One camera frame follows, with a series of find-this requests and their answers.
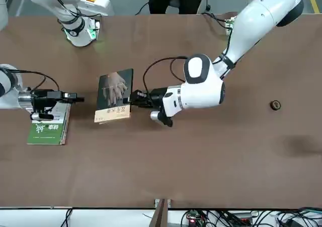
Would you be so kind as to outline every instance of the cable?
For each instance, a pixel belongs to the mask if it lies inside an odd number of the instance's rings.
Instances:
[[[73,12],[70,9],[66,8],[66,6],[65,6],[65,4],[64,4],[64,2],[62,0],[57,0],[57,1],[64,7],[65,10],[69,11],[69,13],[71,13],[71,15],[74,16],[74,17],[79,17],[79,16],[81,16],[81,17],[95,17],[95,16],[102,17],[101,13],[97,13],[95,15],[85,15],[85,14],[79,12],[79,10],[78,10],[78,12]]]
[[[144,85],[144,88],[145,88],[145,91],[146,91],[146,95],[147,97],[149,98],[149,100],[151,101],[151,104],[154,108],[157,108],[156,105],[153,103],[152,101],[152,97],[150,95],[150,92],[149,90],[147,89],[147,86],[146,86],[146,82],[145,82],[145,75],[146,73],[150,70],[150,68],[152,68],[154,65],[156,65],[158,62],[161,62],[161,61],[164,61],[164,60],[170,60],[170,59],[176,59],[177,57],[165,57],[165,58],[162,58],[162,59],[159,59],[157,61],[155,61],[154,63],[152,63],[149,67],[147,67],[147,69],[145,70],[144,74],[143,74],[143,85]]]
[[[183,218],[185,217],[185,215],[187,214],[187,213],[189,213],[190,212],[190,210],[187,210],[183,215],[182,215],[182,217],[181,217],[181,221],[180,221],[180,227],[182,227],[182,222],[183,222]]]
[[[58,90],[58,91],[60,91],[60,89],[59,89],[59,85],[58,85],[58,83],[56,82],[56,80],[54,80],[52,77],[50,77],[50,76],[48,76],[48,75],[46,75],[46,74],[44,74],[44,73],[42,73],[42,72],[28,71],[28,70],[16,70],[16,69],[9,69],[9,71],[10,71],[10,72],[13,72],[13,73],[33,73],[33,74],[42,75],[42,76],[47,77],[47,78],[49,78],[50,80],[52,80],[52,81],[56,84],[56,86],[57,86],[57,90]]]
[[[231,35],[232,35],[232,28],[229,28],[230,29],[230,32],[229,32],[229,36],[228,36],[228,41],[227,41],[227,49],[226,49],[226,52],[225,53],[223,53],[223,55],[224,56],[226,56],[227,55],[227,53],[228,53],[228,50],[229,50],[229,47],[230,47],[230,40],[231,40]],[[217,62],[213,62],[212,64],[217,64],[217,63],[219,63],[219,62],[221,62],[222,61],[222,58],[220,59],[220,60],[218,60]]]
[[[173,75],[173,77],[175,77],[176,79],[178,79],[179,81],[181,81],[181,82],[185,82],[184,80],[182,80],[181,78],[179,78],[178,76],[176,76],[176,74],[173,72],[173,70],[172,70],[172,64],[173,64],[173,62],[174,61],[176,61],[177,59],[188,59],[187,57],[185,57],[185,56],[178,56],[178,57],[176,57],[175,59],[173,59],[172,61],[171,61],[171,63],[170,63],[170,72],[171,72],[171,74]]]
[[[68,220],[69,220],[69,217],[71,216],[71,213],[72,213],[72,208],[67,210],[67,212],[65,214],[65,220],[63,221],[63,223],[61,224],[60,227],[64,227],[64,225],[66,225],[66,227],[68,227]]]
[[[137,16],[137,15],[139,15],[139,14],[141,13],[142,9],[143,9],[147,4],[149,4],[149,2],[145,3],[145,4],[140,8],[140,10],[138,11],[138,13],[136,13],[135,15],[136,15],[136,16]]]
[[[225,29],[229,29],[230,27],[226,27],[224,25],[222,25],[220,22],[226,22],[226,20],[223,20],[223,19],[219,19],[217,17],[215,17],[215,15],[213,13],[209,14],[207,12],[204,12],[204,13],[201,13],[202,15],[207,15],[209,17],[211,17],[212,19],[215,19],[216,22],[222,27],[222,28],[225,28]]]
[[[265,214],[264,215],[264,217],[258,222],[258,223],[256,223],[256,224],[254,224],[253,225],[253,227],[256,227],[256,225],[257,226],[259,226],[260,224],[261,224],[261,222],[271,213],[271,212],[273,212],[272,210],[271,211],[269,211],[267,214]]]
[[[223,221],[221,221],[221,219],[216,214],[214,214],[211,211],[209,211],[209,213],[211,213],[213,216],[215,216],[217,218],[217,220],[220,221],[224,226],[226,226],[226,227],[232,227],[232,225],[230,224],[230,222],[227,222],[228,225],[226,225]]]
[[[34,92],[36,89],[38,89],[40,86],[42,86],[42,84],[46,81],[46,79],[47,79],[47,77],[46,77],[46,76],[44,76],[44,79],[40,82],[40,84],[39,84],[39,85],[37,85],[36,87],[34,87],[34,88],[30,91],[30,93]]]

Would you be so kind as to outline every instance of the brown table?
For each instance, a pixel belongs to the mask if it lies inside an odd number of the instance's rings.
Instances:
[[[86,102],[72,107],[65,146],[26,145],[28,113],[0,111],[0,206],[153,207],[165,197],[173,207],[321,207],[320,15],[275,29],[254,47],[225,80],[221,106],[182,112],[173,128],[135,107],[129,120],[94,123],[100,75],[132,67],[134,88],[143,89],[155,60],[214,59],[225,46],[223,30],[203,16],[105,18],[99,41],[86,48],[69,44],[55,18],[10,19],[1,63],[46,73]],[[182,63],[174,67],[181,76]],[[169,62],[146,82],[178,83]]]

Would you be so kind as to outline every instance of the white robotic arm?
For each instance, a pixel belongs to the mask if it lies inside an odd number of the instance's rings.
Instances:
[[[31,0],[57,16],[67,38],[76,47],[89,45],[97,38],[95,19],[83,15],[77,8],[81,0]]]
[[[184,109],[221,104],[225,96],[222,79],[238,60],[275,26],[288,25],[302,11],[302,0],[253,0],[236,17],[229,47],[213,63],[206,55],[193,55],[184,64],[186,81],[183,84],[152,90],[146,95],[134,92],[124,102],[142,106],[144,98],[152,101],[150,106],[159,109],[151,112],[151,119],[168,126],[172,126],[171,117]]]

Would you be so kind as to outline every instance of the book cover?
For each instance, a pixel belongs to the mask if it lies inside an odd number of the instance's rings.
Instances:
[[[27,144],[63,145],[65,144],[71,104],[57,103],[52,109],[52,121],[33,120]]]
[[[133,69],[125,69],[100,77],[94,122],[130,117],[131,106],[123,104],[132,92]]]

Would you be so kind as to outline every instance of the gray floor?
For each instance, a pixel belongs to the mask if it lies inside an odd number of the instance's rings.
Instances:
[[[134,15],[148,0],[110,0],[116,15]],[[240,12],[246,5],[246,0],[209,0],[211,11],[215,14],[225,12]],[[310,0],[304,0],[304,12],[313,13]],[[177,13],[178,9],[168,8],[167,13]],[[12,0],[9,7],[10,16],[49,15],[44,8],[32,3],[30,0]],[[148,6],[142,14],[149,14]]]

